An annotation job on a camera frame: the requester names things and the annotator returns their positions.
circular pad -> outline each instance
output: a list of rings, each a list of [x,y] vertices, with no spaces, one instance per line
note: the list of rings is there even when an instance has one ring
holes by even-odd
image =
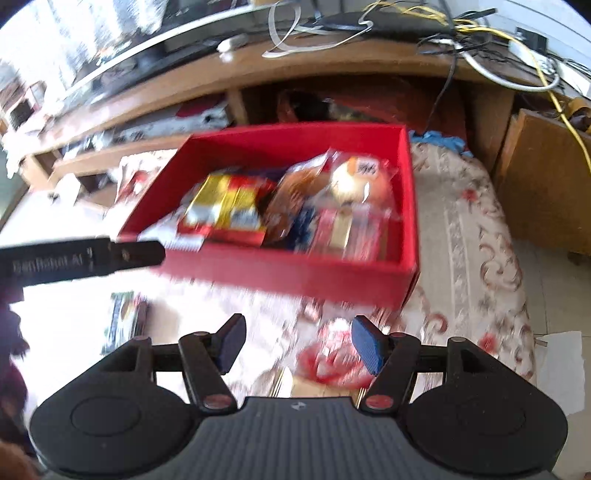
[[[50,469],[123,478],[164,463],[190,439],[190,408],[130,373],[98,373],[62,388],[31,419],[31,438]]]
[[[471,475],[519,475],[550,468],[566,441],[560,407],[520,378],[464,375],[418,397],[407,429],[438,463]]]

blue gripper pad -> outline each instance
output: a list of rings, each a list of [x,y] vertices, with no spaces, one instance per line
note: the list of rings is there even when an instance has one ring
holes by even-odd
[[[378,375],[388,359],[388,337],[363,315],[353,319],[351,337],[369,373]]]
[[[235,313],[213,334],[219,348],[215,359],[217,370],[221,375],[227,374],[246,341],[246,319],[244,315]]]

white cable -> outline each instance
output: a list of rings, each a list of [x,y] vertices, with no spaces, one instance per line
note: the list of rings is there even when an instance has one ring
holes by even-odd
[[[364,33],[367,33],[374,26],[374,23],[371,20],[366,20],[365,17],[367,16],[367,14],[369,12],[371,12],[375,8],[376,5],[374,5],[370,9],[368,9],[366,12],[364,12],[361,15],[361,17],[359,17],[359,21],[358,21],[359,25],[365,25],[365,29],[362,30],[361,32],[357,32],[357,33],[351,35],[350,37],[347,37],[346,39],[341,40],[336,43],[326,43],[326,44],[322,44],[322,45],[313,45],[310,47],[291,46],[291,45],[287,45],[285,43],[285,41],[286,41],[287,37],[289,37],[294,32],[294,30],[296,30],[296,28],[298,28],[298,23],[300,22],[300,19],[301,19],[301,6],[299,3],[291,4],[291,6],[294,9],[294,21],[293,21],[290,29],[283,36],[283,38],[279,38],[279,35],[277,34],[277,29],[275,27],[275,9],[276,9],[277,5],[279,5],[280,3],[281,2],[277,2],[269,9],[269,35],[271,36],[271,40],[272,40],[273,44],[275,45],[275,47],[272,48],[272,50],[275,48],[279,48],[282,51],[267,50],[262,55],[263,58],[265,58],[265,59],[278,59],[280,57],[284,57],[286,55],[289,55],[290,53],[302,53],[302,52],[307,52],[307,51],[319,51],[319,50],[328,50],[329,48],[335,48],[335,47],[338,47],[339,45],[342,45],[345,42],[353,40],[355,37],[358,37],[360,35],[363,35]],[[314,29],[310,29],[309,32],[316,33],[314,31]]]
[[[435,43],[451,45],[456,50],[460,50],[462,48],[462,46],[460,44],[455,43],[454,41],[449,40],[447,38],[442,38],[440,40],[436,40]],[[550,90],[553,90],[560,83],[560,73],[559,72],[556,72],[554,74],[554,80],[547,87],[531,87],[528,85],[522,85],[520,83],[513,83],[513,82],[510,82],[509,80],[505,80],[504,78],[499,77],[498,75],[495,75],[494,73],[492,73],[489,70],[487,70],[486,68],[484,68],[468,52],[461,51],[459,53],[464,58],[464,60],[466,60],[468,62],[468,64],[474,70],[476,70],[478,73],[480,73],[483,77],[488,78],[491,82],[495,82],[503,87],[510,88],[512,90],[518,90],[520,92],[542,93],[542,92],[548,92]]]
[[[294,28],[294,30],[300,33],[313,33],[314,35],[338,35],[340,33],[335,30],[324,30],[321,25],[316,27],[304,27],[302,25],[298,25]]]

wooden cabinet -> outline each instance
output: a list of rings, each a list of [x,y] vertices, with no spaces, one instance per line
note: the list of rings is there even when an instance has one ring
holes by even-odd
[[[591,151],[591,137],[581,137]],[[520,110],[507,132],[495,187],[514,238],[591,255],[591,173],[562,122]]]

red box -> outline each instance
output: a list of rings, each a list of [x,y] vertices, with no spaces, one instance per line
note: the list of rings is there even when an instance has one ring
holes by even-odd
[[[392,189],[400,218],[389,222],[385,260],[355,263],[206,241],[199,252],[167,250],[159,270],[173,277],[398,310],[418,277],[418,235],[408,134],[397,125],[278,124],[194,135],[160,171],[120,236],[138,235],[177,209],[183,195],[211,171],[288,167],[329,148],[374,155],[398,167]]]

